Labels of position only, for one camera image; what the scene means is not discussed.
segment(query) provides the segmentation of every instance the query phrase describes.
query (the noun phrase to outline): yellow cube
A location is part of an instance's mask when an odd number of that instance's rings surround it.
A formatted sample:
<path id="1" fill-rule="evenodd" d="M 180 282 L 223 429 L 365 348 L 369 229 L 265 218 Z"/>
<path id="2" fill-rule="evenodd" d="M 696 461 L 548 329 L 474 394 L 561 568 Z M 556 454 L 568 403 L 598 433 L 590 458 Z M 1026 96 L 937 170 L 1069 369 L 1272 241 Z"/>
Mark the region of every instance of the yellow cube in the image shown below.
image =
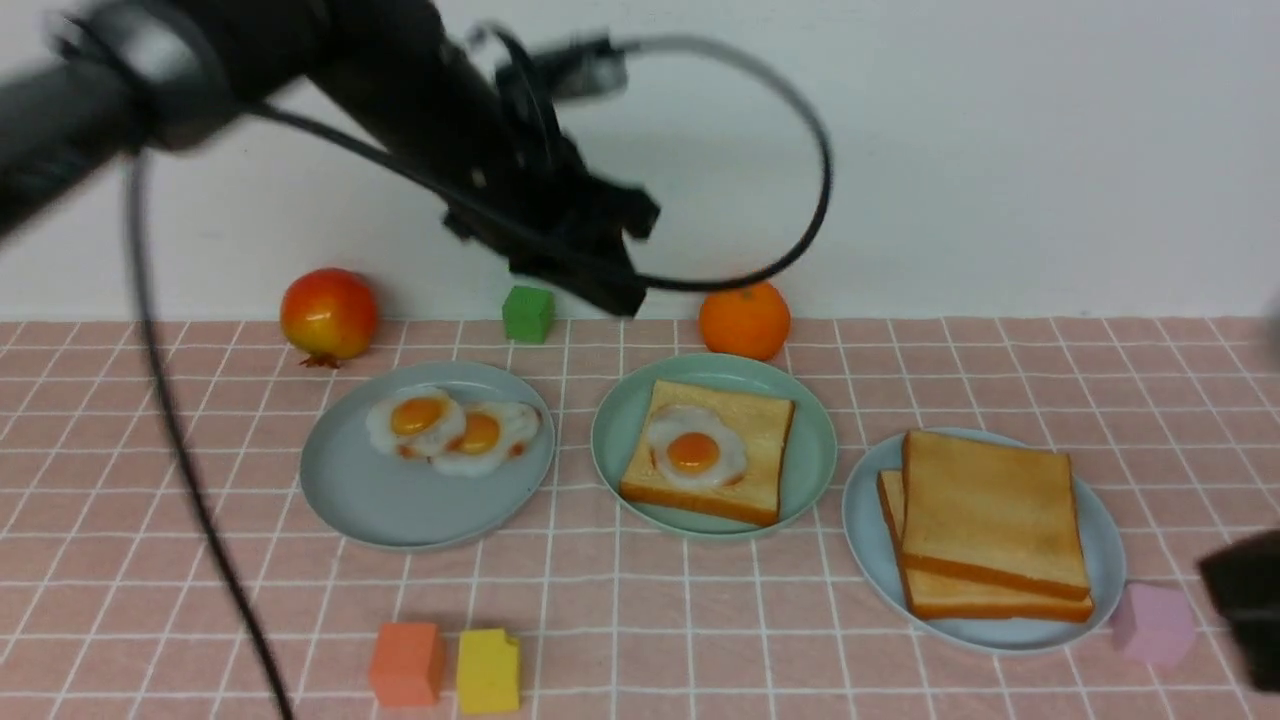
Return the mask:
<path id="1" fill-rule="evenodd" d="M 463 715 L 520 710 L 520 638 L 500 628 L 463 632 L 457 684 Z"/>

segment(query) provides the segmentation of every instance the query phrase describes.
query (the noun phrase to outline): black object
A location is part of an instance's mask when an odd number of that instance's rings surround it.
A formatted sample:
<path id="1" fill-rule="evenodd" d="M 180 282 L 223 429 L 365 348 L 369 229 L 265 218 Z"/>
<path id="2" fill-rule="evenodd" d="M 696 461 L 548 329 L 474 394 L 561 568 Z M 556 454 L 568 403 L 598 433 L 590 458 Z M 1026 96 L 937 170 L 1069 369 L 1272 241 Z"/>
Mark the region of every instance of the black object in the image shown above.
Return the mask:
<path id="1" fill-rule="evenodd" d="M 1280 530 L 1203 557 L 1199 571 L 1213 610 L 1231 628 L 1249 684 L 1280 693 Z"/>
<path id="2" fill-rule="evenodd" d="M 773 277 L 809 249 L 831 200 L 831 143 L 813 108 L 768 67 L 705 38 L 658 37 L 621 50 L 596 40 L 534 58 L 489 27 L 511 55 L 495 91 L 424 0 L 101 0 L 67 24 L 56 38 L 61 64 L 0 86 L 0 237 L 116 154 L 128 155 L 129 268 L 160 414 L 192 512 L 287 720 L 288 691 L 205 502 L 164 373 L 147 259 L 147 147 L 196 147 L 246 114 L 308 132 L 439 195 L 449 205 L 445 227 L 506 256 L 513 273 L 623 316 L 635 315 L 650 287 L 712 292 Z M 813 132 L 822 165 L 818 204 L 800 240 L 767 268 L 722 281 L 632 268 L 622 233 L 648 237 L 658 205 L 640 187 L 591 174 L 552 102 L 621 90 L 623 55 L 644 53 L 694 54 L 744 70 Z M 389 152 L 262 102 L 302 76 Z"/>

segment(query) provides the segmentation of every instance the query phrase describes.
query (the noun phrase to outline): gray plate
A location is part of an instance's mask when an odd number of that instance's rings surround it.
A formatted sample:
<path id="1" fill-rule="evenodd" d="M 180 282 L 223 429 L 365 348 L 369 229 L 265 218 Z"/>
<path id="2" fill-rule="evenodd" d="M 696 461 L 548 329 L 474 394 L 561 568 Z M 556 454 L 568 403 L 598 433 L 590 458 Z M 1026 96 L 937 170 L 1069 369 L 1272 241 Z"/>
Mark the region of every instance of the gray plate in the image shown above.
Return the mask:
<path id="1" fill-rule="evenodd" d="M 374 402 L 434 384 L 458 402 L 526 402 L 543 424 L 526 452 L 488 478 L 445 478 L 425 462 L 374 451 L 365 415 Z M 480 363 L 429 363 L 402 368 L 351 391 L 307 437 L 300 469 L 311 510 L 348 538 L 387 550 L 436 550 L 507 521 L 538 491 L 556 455 L 547 402 L 520 378 Z"/>
<path id="2" fill-rule="evenodd" d="M 932 432 L 970 439 L 1014 445 L 1010 439 L 983 430 L 963 428 L 931 428 Z M 902 579 L 893 556 L 893 541 L 881 511 L 876 488 L 881 470 L 902 468 L 902 434 L 893 436 L 867 452 L 854 468 L 845 487 L 845 536 L 854 557 L 863 568 L 876 592 L 895 610 L 925 632 L 955 644 L 993 655 L 1027 655 L 1065 647 L 1107 621 L 1120 602 L 1125 582 L 1124 544 L 1120 530 L 1098 496 L 1075 478 L 1076 519 L 1084 562 L 1093 583 L 1093 616 L 1087 623 L 1052 623 L 1044 620 L 932 620 L 922 621 L 906 610 Z"/>

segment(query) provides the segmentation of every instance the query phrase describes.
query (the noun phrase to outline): plate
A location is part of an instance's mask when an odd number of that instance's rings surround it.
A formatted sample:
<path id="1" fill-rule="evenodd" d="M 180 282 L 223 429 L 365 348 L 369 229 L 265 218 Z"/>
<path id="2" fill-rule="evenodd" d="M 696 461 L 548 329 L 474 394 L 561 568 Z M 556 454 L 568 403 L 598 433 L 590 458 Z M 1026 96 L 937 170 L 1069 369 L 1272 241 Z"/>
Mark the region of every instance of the plate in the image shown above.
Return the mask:
<path id="1" fill-rule="evenodd" d="M 716 389 L 787 397 L 796 404 L 782 461 L 780 520 L 760 528 L 673 507 L 632 503 L 618 495 L 658 379 Z M 646 365 L 618 380 L 591 421 L 591 459 L 618 502 L 653 525 L 685 537 L 748 539 L 771 534 L 804 515 L 836 474 L 836 428 L 822 402 L 800 380 L 772 365 L 712 352 L 680 355 Z"/>
<path id="2" fill-rule="evenodd" d="M 365 416 L 374 402 L 415 386 L 439 386 L 458 402 L 518 401 L 543 414 L 525 454 L 486 478 L 447 478 L 425 462 L 374 451 Z M 458 544 L 507 521 L 547 477 L 556 429 L 547 402 L 529 383 L 480 363 L 428 363 L 393 370 L 330 407 L 302 448 L 302 496 L 330 528 L 384 550 Z"/>
<path id="3" fill-rule="evenodd" d="M 1024 443 L 983 430 L 938 428 L 931 432 L 977 441 L 1027 447 Z M 1065 647 L 1098 628 L 1115 611 L 1124 592 L 1125 556 L 1120 530 L 1098 496 L 1074 478 L 1076 521 L 1084 546 L 1084 564 L 1093 584 L 1093 616 L 1087 623 L 1047 620 L 931 620 L 922 621 L 906 610 L 902 579 L 893 555 L 893 542 L 881 511 L 876 483 L 881 470 L 902 466 L 902 434 L 876 447 L 854 468 L 845 487 L 845 536 L 863 574 L 876 592 L 895 610 L 925 632 L 955 644 L 995 655 L 1027 655 Z"/>

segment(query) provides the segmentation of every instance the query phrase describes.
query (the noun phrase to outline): orange cube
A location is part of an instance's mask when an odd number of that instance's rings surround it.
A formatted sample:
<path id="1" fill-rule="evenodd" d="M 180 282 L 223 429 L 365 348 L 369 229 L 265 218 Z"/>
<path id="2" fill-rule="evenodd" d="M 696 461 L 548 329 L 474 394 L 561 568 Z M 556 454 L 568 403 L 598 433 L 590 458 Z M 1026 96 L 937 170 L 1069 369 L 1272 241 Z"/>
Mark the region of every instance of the orange cube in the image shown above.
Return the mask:
<path id="1" fill-rule="evenodd" d="M 433 623 L 385 623 L 378 630 L 369 685 L 383 707 L 422 707 L 440 701 L 444 637 Z"/>

